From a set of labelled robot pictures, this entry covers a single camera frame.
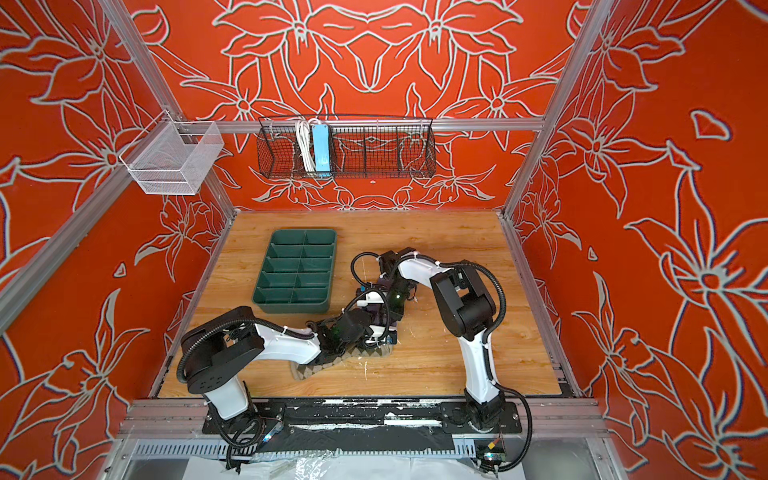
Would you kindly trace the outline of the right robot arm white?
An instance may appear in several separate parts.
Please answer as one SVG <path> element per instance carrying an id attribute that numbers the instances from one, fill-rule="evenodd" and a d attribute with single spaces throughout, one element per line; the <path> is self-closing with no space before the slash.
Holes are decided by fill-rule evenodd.
<path id="1" fill-rule="evenodd" d="M 502 386 L 496 374 L 492 335 L 503 323 L 507 308 L 499 280 L 475 262 L 441 262 L 411 248 L 370 255 L 377 260 L 380 275 L 375 281 L 353 276 L 359 285 L 357 305 L 385 306 L 384 325 L 390 328 L 404 315 L 404 303 L 416 287 L 429 288 L 445 329 L 459 342 L 466 377 L 466 421 L 479 432 L 497 428 L 506 397 L 525 399 Z"/>

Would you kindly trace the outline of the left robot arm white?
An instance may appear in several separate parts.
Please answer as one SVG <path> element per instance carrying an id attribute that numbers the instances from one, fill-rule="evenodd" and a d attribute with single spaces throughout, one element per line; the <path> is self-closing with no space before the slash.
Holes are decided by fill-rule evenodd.
<path id="1" fill-rule="evenodd" d="M 293 377 L 303 380 L 350 357 L 386 356 L 401 318 L 381 289 L 359 294 L 338 316 L 302 329 L 236 307 L 184 334 L 176 378 L 189 393 L 203 396 L 219 419 L 233 420 L 255 412 L 238 378 L 251 363 L 287 361 Z"/>

